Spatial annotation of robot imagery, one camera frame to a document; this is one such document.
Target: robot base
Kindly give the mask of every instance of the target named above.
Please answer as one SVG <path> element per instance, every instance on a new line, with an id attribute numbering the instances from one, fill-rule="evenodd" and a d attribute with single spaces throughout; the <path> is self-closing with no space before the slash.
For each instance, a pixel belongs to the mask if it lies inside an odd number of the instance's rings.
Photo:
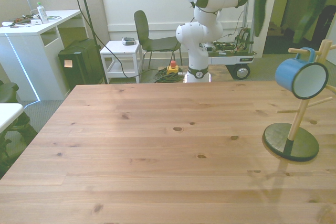
<path id="1" fill-rule="evenodd" d="M 320 149 L 316 138 L 299 128 L 294 141 L 288 140 L 290 128 L 290 123 L 271 124 L 265 129 L 262 139 L 272 152 L 286 159 L 303 162 L 316 157 Z"/>
<path id="2" fill-rule="evenodd" d="M 193 76 L 191 73 L 187 72 L 187 74 L 184 77 L 183 80 L 184 83 L 189 83 L 189 82 L 211 82 L 211 74 L 210 73 L 206 73 L 203 78 L 196 78 L 195 76 Z"/>

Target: blue mug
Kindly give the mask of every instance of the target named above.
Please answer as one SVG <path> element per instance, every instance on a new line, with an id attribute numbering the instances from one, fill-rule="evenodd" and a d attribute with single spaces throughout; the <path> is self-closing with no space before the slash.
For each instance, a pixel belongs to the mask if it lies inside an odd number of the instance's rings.
<path id="1" fill-rule="evenodd" d="M 310 51 L 309 60 L 300 59 L 301 54 L 285 60 L 277 68 L 275 79 L 280 86 L 291 91 L 295 97 L 305 100 L 317 96 L 324 89 L 329 75 L 323 64 L 314 62 L 314 49 L 308 47 L 301 49 Z"/>

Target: round black base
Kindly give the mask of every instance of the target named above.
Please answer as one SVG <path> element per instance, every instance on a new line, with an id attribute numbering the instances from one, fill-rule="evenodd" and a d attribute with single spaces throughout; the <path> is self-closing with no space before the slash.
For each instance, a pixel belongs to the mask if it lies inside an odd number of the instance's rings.
<path id="1" fill-rule="evenodd" d="M 316 157 L 319 152 L 319 143 L 316 138 L 303 128 L 291 141 L 287 139 L 290 123 L 275 123 L 268 126 L 262 139 L 268 148 L 277 155 L 293 161 L 308 161 Z"/>

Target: small white table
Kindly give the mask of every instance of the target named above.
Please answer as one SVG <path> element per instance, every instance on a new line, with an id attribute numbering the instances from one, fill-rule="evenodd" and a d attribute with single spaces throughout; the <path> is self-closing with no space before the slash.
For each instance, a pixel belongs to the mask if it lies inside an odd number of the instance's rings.
<path id="1" fill-rule="evenodd" d="M 15 121 L 23 112 L 19 103 L 0 103 L 0 133 Z"/>
<path id="2" fill-rule="evenodd" d="M 135 45 L 125 46 L 121 41 L 110 41 L 106 44 L 115 56 L 122 62 L 123 70 L 128 77 L 134 77 L 137 83 L 140 83 L 140 72 L 143 67 L 143 55 L 139 41 Z M 125 78 L 119 61 L 111 52 L 104 47 L 100 51 L 101 60 L 106 75 L 110 82 L 111 78 Z M 112 62 L 107 66 L 106 59 L 111 58 Z"/>

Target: chair backrest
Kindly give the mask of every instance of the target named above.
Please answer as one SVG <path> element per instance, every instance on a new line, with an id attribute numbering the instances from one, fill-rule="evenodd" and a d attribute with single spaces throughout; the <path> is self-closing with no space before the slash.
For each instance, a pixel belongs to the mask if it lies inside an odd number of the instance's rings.
<path id="1" fill-rule="evenodd" d="M 139 43 L 143 45 L 149 36 L 149 27 L 146 14 L 142 10 L 134 13 L 134 21 L 136 26 L 136 33 L 138 34 Z"/>

